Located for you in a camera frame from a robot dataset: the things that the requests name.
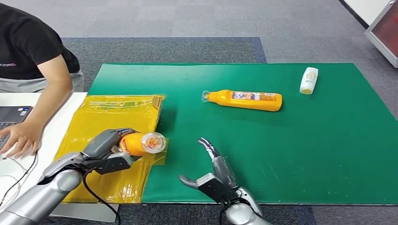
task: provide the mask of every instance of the bottle cap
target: bottle cap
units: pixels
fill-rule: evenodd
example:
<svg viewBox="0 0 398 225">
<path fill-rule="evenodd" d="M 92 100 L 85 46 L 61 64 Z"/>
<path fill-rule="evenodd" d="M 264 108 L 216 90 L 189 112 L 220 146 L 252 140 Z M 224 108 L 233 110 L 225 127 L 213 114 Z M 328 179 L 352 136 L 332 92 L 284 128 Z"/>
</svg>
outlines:
<svg viewBox="0 0 398 225">
<path fill-rule="evenodd" d="M 208 90 L 204 90 L 202 92 L 202 101 L 203 102 L 208 102 L 209 101 L 209 94 L 210 94 L 210 92 Z"/>
<path fill-rule="evenodd" d="M 162 134 L 150 132 L 142 136 L 141 146 L 146 152 L 155 154 L 166 148 L 166 139 Z"/>
</svg>

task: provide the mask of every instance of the yellow plastic bag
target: yellow plastic bag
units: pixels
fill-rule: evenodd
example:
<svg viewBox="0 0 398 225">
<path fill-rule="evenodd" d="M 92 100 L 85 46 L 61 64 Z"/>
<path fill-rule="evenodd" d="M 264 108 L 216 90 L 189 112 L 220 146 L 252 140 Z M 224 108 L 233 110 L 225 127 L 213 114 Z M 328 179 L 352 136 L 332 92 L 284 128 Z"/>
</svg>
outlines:
<svg viewBox="0 0 398 225">
<path fill-rule="evenodd" d="M 73 151 L 82 151 L 88 142 L 106 129 L 132 128 L 141 133 L 152 132 L 160 115 L 163 96 L 87 96 L 75 112 L 68 131 L 54 159 Z M 164 162 L 165 151 L 147 154 L 128 170 L 87 176 L 88 186 L 108 203 L 139 203 L 142 190 L 155 163 Z M 96 203 L 81 184 L 64 203 Z"/>
</svg>

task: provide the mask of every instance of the plastic bottle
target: plastic bottle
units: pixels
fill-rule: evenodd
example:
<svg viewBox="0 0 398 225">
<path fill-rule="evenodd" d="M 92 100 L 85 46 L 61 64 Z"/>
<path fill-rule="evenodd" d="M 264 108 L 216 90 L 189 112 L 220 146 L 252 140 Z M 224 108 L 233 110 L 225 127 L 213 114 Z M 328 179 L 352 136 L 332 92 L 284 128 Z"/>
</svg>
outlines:
<svg viewBox="0 0 398 225">
<path fill-rule="evenodd" d="M 217 92 L 203 91 L 203 102 L 214 102 L 223 106 L 278 111 L 282 105 L 282 95 L 276 93 L 244 92 L 220 90 Z"/>
<path fill-rule="evenodd" d="M 132 156 L 143 156 L 146 153 L 155 154 L 163 151 L 166 147 L 166 139 L 156 132 L 134 133 L 123 137 L 119 146 Z"/>
<path fill-rule="evenodd" d="M 303 78 L 301 79 L 300 93 L 305 95 L 311 95 L 314 91 L 317 79 L 318 69 L 308 67 L 304 72 Z"/>
</svg>

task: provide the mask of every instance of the person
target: person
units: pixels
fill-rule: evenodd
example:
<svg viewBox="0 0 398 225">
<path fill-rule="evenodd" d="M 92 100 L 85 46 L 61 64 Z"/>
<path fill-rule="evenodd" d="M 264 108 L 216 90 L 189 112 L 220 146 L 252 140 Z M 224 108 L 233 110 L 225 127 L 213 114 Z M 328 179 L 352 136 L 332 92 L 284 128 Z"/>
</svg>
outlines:
<svg viewBox="0 0 398 225">
<path fill-rule="evenodd" d="M 9 140 L 0 155 L 16 158 L 39 148 L 42 131 L 71 91 L 82 92 L 79 61 L 40 19 L 0 3 L 0 92 L 42 92 L 30 116 L 0 130 Z"/>
</svg>

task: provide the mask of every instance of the white desk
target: white desk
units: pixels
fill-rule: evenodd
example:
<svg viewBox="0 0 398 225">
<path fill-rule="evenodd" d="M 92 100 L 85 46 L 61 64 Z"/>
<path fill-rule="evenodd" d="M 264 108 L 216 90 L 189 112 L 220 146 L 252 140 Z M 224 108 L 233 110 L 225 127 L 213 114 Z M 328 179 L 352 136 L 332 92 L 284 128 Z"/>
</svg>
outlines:
<svg viewBox="0 0 398 225">
<path fill-rule="evenodd" d="M 53 161 L 68 129 L 72 116 L 86 95 L 87 93 L 73 93 L 62 108 L 53 116 L 44 129 L 36 166 L 28 174 L 27 178 L 21 181 L 19 193 L 16 194 L 18 191 L 17 186 L 8 193 L 4 205 L 9 205 L 10 202 L 20 197 L 30 187 L 37 184 L 45 168 Z M 0 106 L 34 106 L 39 96 L 40 93 L 1 93 Z M 17 162 L 25 169 L 28 169 L 33 162 L 33 157 L 24 156 L 17 159 Z M 23 173 L 24 169 L 14 161 L 8 159 L 0 161 L 0 198 L 2 198 L 7 189 L 15 183 L 13 178 L 7 176 L 13 176 L 19 179 Z M 52 216 L 65 216 L 105 222 L 115 221 L 113 212 L 102 204 L 61 204 L 54 210 Z"/>
</svg>

